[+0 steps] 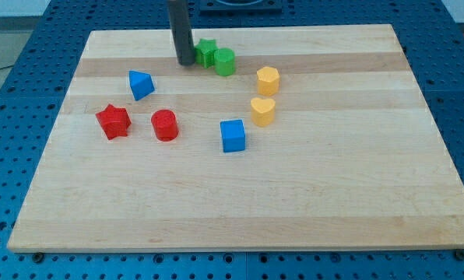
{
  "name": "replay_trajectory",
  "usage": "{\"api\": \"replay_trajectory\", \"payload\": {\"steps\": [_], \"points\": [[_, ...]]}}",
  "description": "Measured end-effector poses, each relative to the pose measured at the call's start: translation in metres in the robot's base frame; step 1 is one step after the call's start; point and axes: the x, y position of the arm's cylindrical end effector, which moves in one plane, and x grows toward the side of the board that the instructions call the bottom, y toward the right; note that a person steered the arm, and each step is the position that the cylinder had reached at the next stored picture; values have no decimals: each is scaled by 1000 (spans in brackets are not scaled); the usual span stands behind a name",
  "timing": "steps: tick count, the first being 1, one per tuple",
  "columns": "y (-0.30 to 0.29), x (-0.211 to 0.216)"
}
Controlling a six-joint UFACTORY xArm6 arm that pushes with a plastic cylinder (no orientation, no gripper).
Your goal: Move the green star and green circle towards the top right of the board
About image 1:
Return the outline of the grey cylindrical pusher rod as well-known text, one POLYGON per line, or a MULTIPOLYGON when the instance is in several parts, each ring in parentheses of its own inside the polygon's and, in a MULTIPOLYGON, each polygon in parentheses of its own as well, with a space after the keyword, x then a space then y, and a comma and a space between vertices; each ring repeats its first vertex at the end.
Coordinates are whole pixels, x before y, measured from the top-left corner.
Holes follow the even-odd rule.
POLYGON ((192 28, 186 0, 167 0, 168 18, 178 63, 190 66, 195 63, 192 28))

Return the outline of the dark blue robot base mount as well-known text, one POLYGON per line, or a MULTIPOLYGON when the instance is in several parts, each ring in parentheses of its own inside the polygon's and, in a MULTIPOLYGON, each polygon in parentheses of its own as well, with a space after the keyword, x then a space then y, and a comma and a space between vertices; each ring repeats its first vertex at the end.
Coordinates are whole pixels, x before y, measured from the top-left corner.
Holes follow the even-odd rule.
POLYGON ((201 14, 218 12, 281 12, 283 0, 198 0, 201 14))

